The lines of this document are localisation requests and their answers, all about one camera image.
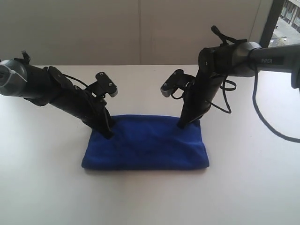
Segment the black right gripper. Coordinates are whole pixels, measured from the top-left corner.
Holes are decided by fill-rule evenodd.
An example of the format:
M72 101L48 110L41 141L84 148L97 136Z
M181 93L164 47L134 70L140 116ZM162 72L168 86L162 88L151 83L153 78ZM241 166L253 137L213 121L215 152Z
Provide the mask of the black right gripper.
M178 127L183 129L187 124L200 119L211 107L224 77L221 75L198 72L194 84L187 90L181 111Z

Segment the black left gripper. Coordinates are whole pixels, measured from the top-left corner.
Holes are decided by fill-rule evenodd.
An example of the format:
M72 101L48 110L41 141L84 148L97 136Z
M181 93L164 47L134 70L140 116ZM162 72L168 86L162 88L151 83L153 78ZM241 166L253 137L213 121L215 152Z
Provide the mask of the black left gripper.
M63 90L50 104L80 119L84 124L110 139L115 121L105 107L105 102L82 89Z

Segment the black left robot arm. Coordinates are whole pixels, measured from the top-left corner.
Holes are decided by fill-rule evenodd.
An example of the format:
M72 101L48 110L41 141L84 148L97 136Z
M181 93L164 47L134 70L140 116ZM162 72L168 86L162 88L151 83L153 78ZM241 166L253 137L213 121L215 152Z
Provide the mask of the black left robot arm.
M117 86L105 72L84 89L72 83L73 77L56 67L39 68L30 64L30 56L22 51L22 58L0 62L0 93L19 97L36 106L52 105L99 132L104 138L113 136L115 122L106 108L106 95L115 97Z

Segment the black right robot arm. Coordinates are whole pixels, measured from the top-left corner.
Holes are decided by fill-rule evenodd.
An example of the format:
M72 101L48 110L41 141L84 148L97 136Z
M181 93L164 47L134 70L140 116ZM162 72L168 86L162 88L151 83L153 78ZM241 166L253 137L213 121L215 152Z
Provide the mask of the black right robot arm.
M300 46L263 48L256 42L226 36L213 25L211 31L222 43L203 48L198 55L198 71L191 77L183 95L178 126L200 119L212 106L212 100L227 76L253 77L256 71L291 74L291 87L300 87Z

